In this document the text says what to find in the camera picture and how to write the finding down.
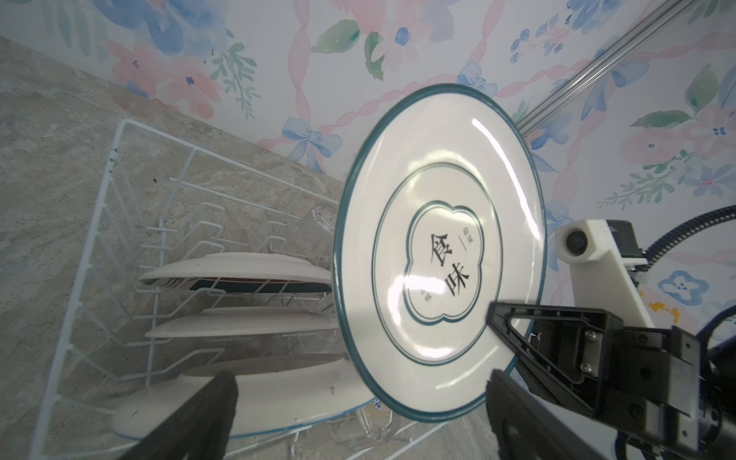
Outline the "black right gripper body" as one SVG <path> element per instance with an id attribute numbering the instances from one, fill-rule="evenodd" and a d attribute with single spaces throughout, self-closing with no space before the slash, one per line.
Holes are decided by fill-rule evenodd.
<path id="1" fill-rule="evenodd" d="M 624 326 L 604 310 L 583 312 L 601 337 L 598 371 L 586 378 L 582 415 L 623 433 L 644 452 L 665 458 L 735 456 L 735 344 L 714 350 L 712 333 L 733 310 L 715 316 L 697 335 L 683 329 Z"/>

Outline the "white plate green rim characters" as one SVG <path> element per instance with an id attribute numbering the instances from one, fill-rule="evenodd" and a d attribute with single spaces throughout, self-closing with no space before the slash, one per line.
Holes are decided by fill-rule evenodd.
<path id="1" fill-rule="evenodd" d="M 358 151 L 339 204 L 333 294 L 371 393 L 414 421 L 483 404 L 516 357 L 490 304 L 542 299 L 548 253 L 533 155 L 485 94 L 437 84 L 404 98 Z"/>

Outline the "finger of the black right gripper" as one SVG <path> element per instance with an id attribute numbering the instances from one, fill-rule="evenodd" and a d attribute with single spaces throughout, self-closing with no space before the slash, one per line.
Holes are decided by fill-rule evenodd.
<path id="1" fill-rule="evenodd" d="M 494 301 L 486 323 L 514 352 L 532 393 L 584 416 L 597 414 L 608 312 Z"/>

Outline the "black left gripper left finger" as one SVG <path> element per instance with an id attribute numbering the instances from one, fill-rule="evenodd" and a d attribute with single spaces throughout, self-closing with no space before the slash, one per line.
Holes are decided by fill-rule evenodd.
<path id="1" fill-rule="evenodd" d="M 122 458 L 224 458 L 238 398 L 235 376 L 229 371 L 218 373 Z"/>

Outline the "watermelon pattern plate blue rim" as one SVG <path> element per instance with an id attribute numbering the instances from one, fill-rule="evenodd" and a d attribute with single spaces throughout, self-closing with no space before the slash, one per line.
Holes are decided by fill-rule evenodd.
<path id="1" fill-rule="evenodd" d="M 354 364 L 341 355 L 247 358 L 195 367 L 126 397 L 112 416 L 112 431 L 144 438 L 222 371 L 235 376 L 239 393 L 232 438 L 308 427 L 374 399 Z"/>

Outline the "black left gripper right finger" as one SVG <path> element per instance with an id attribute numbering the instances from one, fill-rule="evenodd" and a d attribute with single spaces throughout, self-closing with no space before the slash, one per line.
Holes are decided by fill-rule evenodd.
<path id="1" fill-rule="evenodd" d="M 487 383 L 486 410 L 501 459 L 603 457 L 500 370 Z"/>

